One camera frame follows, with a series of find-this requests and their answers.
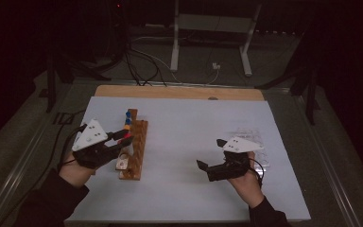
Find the cable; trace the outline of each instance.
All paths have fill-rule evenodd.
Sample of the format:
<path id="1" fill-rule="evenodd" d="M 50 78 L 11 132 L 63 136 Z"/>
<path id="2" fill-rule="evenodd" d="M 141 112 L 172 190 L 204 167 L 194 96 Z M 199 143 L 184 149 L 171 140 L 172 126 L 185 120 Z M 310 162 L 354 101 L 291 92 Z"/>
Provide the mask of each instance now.
<path id="1" fill-rule="evenodd" d="M 217 23 L 216 23 L 216 26 L 215 26 L 215 28 L 214 28 L 214 31 L 216 31 L 217 30 L 217 27 L 219 26 L 219 23 L 220 23 L 220 16 L 218 16 L 217 17 Z M 209 55 L 208 55 L 208 58 L 207 58 L 207 61 L 206 61 L 206 63 L 205 63 L 205 69 L 204 69 L 204 74 L 206 75 L 206 76 L 209 76 L 208 74 L 207 74 L 207 68 L 208 68 L 208 61 L 211 59 L 211 56 L 212 56 L 212 52 L 214 52 L 214 46 L 212 46 L 212 48 L 211 48 L 211 51 L 209 52 Z"/>
<path id="2" fill-rule="evenodd" d="M 60 161 L 58 163 L 58 172 L 61 171 L 61 163 L 64 161 L 64 156 L 66 155 L 66 151 L 67 151 L 67 147 L 70 143 L 70 140 L 73 138 L 73 136 L 75 134 L 77 134 L 78 132 L 84 131 L 85 128 L 87 127 L 87 124 L 84 124 L 83 126 L 80 126 L 76 129 L 74 129 L 72 132 L 70 132 L 70 134 L 66 137 L 66 140 L 64 141 L 63 147 L 61 149 L 61 153 L 60 153 Z"/>
<path id="3" fill-rule="evenodd" d="M 141 86 L 140 80 L 138 79 L 138 74 L 135 74 L 135 72 L 134 72 L 134 71 L 136 71 L 136 69 L 135 69 L 134 65 L 131 64 L 128 52 L 126 52 L 125 57 L 126 57 L 126 64 L 128 65 L 131 76 L 134 78 L 136 84 L 138 86 Z"/>
<path id="4" fill-rule="evenodd" d="M 70 116 L 64 121 L 67 122 L 68 120 L 72 119 L 73 117 L 75 117 L 77 114 L 81 114 L 85 112 L 85 110 L 83 111 L 79 111 L 76 113 L 65 113 L 65 114 L 70 114 Z M 26 198 L 26 196 L 31 192 L 32 189 L 34 189 L 34 187 L 40 182 L 40 180 L 43 178 L 43 175 L 45 174 L 46 170 L 51 166 L 52 160 L 54 158 L 54 154 L 55 154 L 55 149 L 56 146 L 58 144 L 58 140 L 59 137 L 61 135 L 61 131 L 63 129 L 65 125 L 62 124 L 58 130 L 57 136 L 55 138 L 55 142 L 54 142 L 54 146 L 51 150 L 51 154 L 49 156 L 49 160 L 48 163 L 46 164 L 45 168 L 43 169 L 43 172 L 40 174 L 40 176 L 38 177 L 37 181 L 25 192 L 25 194 L 13 205 L 13 207 L 8 211 L 8 213 L 2 218 L 2 220 L 0 221 L 0 226 L 2 226 L 2 224 L 5 222 L 5 220 L 9 217 L 9 215 L 11 213 L 13 213 L 13 211 L 23 202 L 23 200 Z"/>
<path id="5" fill-rule="evenodd" d="M 143 52 L 140 52 L 140 51 L 136 51 L 136 50 L 134 50 L 134 49 L 131 49 L 131 51 L 132 52 L 135 52 L 135 53 L 137 53 L 137 54 L 139 54 L 139 55 L 133 55 L 133 56 L 135 56 L 135 57 L 137 57 L 137 58 L 141 58 L 141 59 L 144 59 L 144 60 L 146 60 L 146 61 L 149 61 L 149 62 L 151 62 L 154 66 L 155 66 L 155 69 L 156 69 L 156 72 L 155 72 L 155 74 L 153 75 L 153 76 L 151 76 L 150 78 L 148 78 L 148 79 L 145 79 L 145 82 L 143 83 L 143 86 L 144 85 L 146 85 L 146 83 L 148 83 L 149 85 L 151 85 L 150 83 L 149 83 L 149 81 L 150 80 L 152 80 L 152 79 L 154 79 L 156 76 L 158 76 L 158 74 L 160 75 L 160 77 L 161 77 L 161 81 L 162 81 L 162 83 L 164 84 L 164 86 L 166 86 L 166 83 L 164 82 L 164 78 L 162 77 L 162 72 L 161 72 L 161 70 L 160 70 L 160 68 L 158 67 L 158 65 L 157 65 L 157 63 L 155 62 L 155 60 L 153 60 L 149 55 L 147 55 L 146 53 L 143 53 Z"/>
<path id="6" fill-rule="evenodd" d="M 137 55 L 133 55 L 133 54 L 128 54 L 128 55 L 132 55 L 132 56 L 135 56 L 135 57 L 137 57 L 137 58 L 141 58 L 141 59 L 144 59 L 144 58 L 142 58 L 141 56 L 137 56 Z M 132 64 L 131 62 L 129 62 L 129 65 L 130 65 L 130 69 L 131 69 L 131 71 L 130 71 L 130 73 L 131 74 L 133 74 L 135 77 L 138 77 L 138 78 L 140 78 L 140 79 L 142 79 L 143 81 L 144 81 L 144 83 L 143 84 L 140 84 L 140 86 L 145 86 L 146 84 L 149 84 L 149 85 L 151 85 L 148 81 L 149 81 L 149 79 L 144 79 L 138 72 L 137 72 L 137 67 L 134 65 L 134 64 Z"/>
<path id="7" fill-rule="evenodd" d="M 73 160 L 70 160 L 70 161 L 67 161 L 67 162 L 61 163 L 60 165 L 61 165 L 61 166 L 66 166 L 66 165 L 68 165 L 68 164 L 71 164 L 71 163 L 75 162 L 75 160 L 76 160 L 76 159 L 73 159 Z"/>
<path id="8" fill-rule="evenodd" d="M 215 82 L 215 80 L 217 79 L 217 76 L 219 76 L 219 69 L 216 70 L 215 78 L 211 82 L 205 83 L 204 85 L 210 85 L 211 83 Z"/>
<path id="9" fill-rule="evenodd" d="M 258 164 L 261 169 L 262 169 L 262 176 L 254 169 L 254 168 L 249 168 L 249 170 L 253 171 L 256 175 L 257 175 L 257 179 L 258 179 L 258 183 L 259 183 L 259 187 L 261 188 L 262 187 L 262 181 L 264 180 L 264 176 L 265 176 L 265 171 L 264 171 L 264 168 L 262 167 L 262 165 L 256 161 L 255 159 L 251 159 L 249 158 L 249 160 L 251 161 L 254 161 L 256 164 Z"/>
<path id="10" fill-rule="evenodd" d="M 169 70 L 169 72 L 170 72 L 170 74 L 172 75 L 172 77 L 173 77 L 173 79 L 174 80 L 176 80 L 178 83 L 180 83 L 180 84 L 183 84 L 183 82 L 181 82 L 180 80 L 178 80 L 177 78 L 176 78 L 176 76 L 173 74 L 173 72 L 172 72 L 172 70 L 170 69 L 170 67 L 164 62 L 164 61 L 162 61 L 162 60 L 160 60 L 160 59 L 158 59 L 157 57 L 155 57 L 155 56 L 152 56 L 152 55 L 149 55 L 149 54 L 147 54 L 147 53 L 144 53 L 144 52 L 142 52 L 142 51 L 140 51 L 140 50 L 136 50 L 136 49 L 133 49 L 134 51 L 136 51 L 136 52 L 139 52 L 139 53 L 141 53 L 141 54 L 144 54 L 144 55 L 147 55 L 147 56 L 150 56 L 152 59 L 155 59 L 155 60 L 157 60 L 157 61 L 159 61 L 160 63 L 162 63 L 164 66 L 166 66 L 166 68 Z"/>
<path id="11" fill-rule="evenodd" d="M 193 32 L 191 32 L 190 35 L 188 35 L 187 37 L 184 38 L 178 38 L 178 40 L 188 40 L 189 38 L 191 38 L 194 34 L 196 33 L 196 30 L 193 30 Z M 137 37 L 133 40 L 131 40 L 131 42 L 135 42 L 138 40 L 144 40 L 144 39 L 152 39 L 152 40 L 167 40 L 167 39 L 174 39 L 173 36 L 167 36 L 167 37 L 160 37 L 160 36 L 141 36 L 141 37 Z"/>

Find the white paper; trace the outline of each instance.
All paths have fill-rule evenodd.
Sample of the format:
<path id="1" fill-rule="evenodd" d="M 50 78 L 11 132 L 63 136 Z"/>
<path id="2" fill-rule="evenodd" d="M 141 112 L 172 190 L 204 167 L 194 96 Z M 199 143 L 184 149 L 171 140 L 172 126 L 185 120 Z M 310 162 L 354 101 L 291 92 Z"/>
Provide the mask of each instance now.
<path id="1" fill-rule="evenodd" d="M 87 183 L 89 195 L 69 220 L 198 222 L 249 219 L 248 206 L 227 181 L 209 182 L 196 160 L 222 164 L 216 139 L 238 128 L 261 132 L 271 166 L 263 191 L 290 220 L 310 219 L 302 191 L 266 101 L 92 97 L 83 121 L 104 131 L 123 128 L 127 109 L 148 121 L 141 181 L 118 179 L 115 161 Z"/>

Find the white metal frame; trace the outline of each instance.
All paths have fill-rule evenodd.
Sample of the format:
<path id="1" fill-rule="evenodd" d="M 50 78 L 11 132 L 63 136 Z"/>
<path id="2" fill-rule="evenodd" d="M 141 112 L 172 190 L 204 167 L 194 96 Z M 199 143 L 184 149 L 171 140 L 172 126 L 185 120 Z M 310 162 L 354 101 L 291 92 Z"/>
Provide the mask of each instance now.
<path id="1" fill-rule="evenodd" d="M 194 29 L 194 30 L 216 30 L 247 33 L 246 42 L 240 46 L 240 57 L 244 68 L 244 74 L 247 77 L 252 76 L 251 66 L 247 51 L 249 50 L 252 35 L 255 30 L 256 22 L 259 12 L 261 11 L 261 4 L 255 8 L 255 12 L 251 18 L 237 18 L 237 17 L 214 17 L 205 15 L 189 15 L 179 13 L 179 0 L 175 0 L 175 22 L 174 22 L 174 37 L 173 37 L 173 50 L 172 59 L 170 62 L 170 70 L 172 72 L 178 71 L 179 64 L 179 29 Z M 211 19 L 217 18 L 217 23 L 211 23 Z"/>

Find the sleeve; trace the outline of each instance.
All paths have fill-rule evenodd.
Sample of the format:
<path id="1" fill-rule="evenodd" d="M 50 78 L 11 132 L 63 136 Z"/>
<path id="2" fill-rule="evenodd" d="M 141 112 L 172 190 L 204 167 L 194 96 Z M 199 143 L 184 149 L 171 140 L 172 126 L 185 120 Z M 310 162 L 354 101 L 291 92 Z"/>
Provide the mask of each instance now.
<path id="1" fill-rule="evenodd" d="M 52 169 L 41 188 L 27 196 L 13 226 L 63 226 L 88 192 L 85 185 L 75 188 Z"/>
<path id="2" fill-rule="evenodd" d="M 267 197 L 255 208 L 250 209 L 251 224 L 255 227 L 287 227 L 285 213 L 276 211 Z"/>

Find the human hand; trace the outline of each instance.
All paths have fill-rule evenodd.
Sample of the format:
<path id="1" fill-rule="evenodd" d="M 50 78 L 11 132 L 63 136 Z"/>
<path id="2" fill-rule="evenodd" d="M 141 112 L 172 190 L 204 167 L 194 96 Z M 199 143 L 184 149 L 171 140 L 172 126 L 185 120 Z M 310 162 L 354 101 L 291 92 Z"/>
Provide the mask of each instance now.
<path id="1" fill-rule="evenodd" d="M 248 152 L 250 158 L 250 166 L 254 168 L 255 153 L 253 151 Z M 259 186 L 257 176 L 252 171 L 247 171 L 244 176 L 228 179 L 240 198 L 249 205 L 250 208 L 254 208 L 264 200 L 264 194 Z"/>
<path id="2" fill-rule="evenodd" d="M 59 175 L 73 187 L 81 188 L 87 183 L 95 169 L 80 166 L 73 156 L 73 151 L 65 159 L 65 165 L 61 166 Z"/>

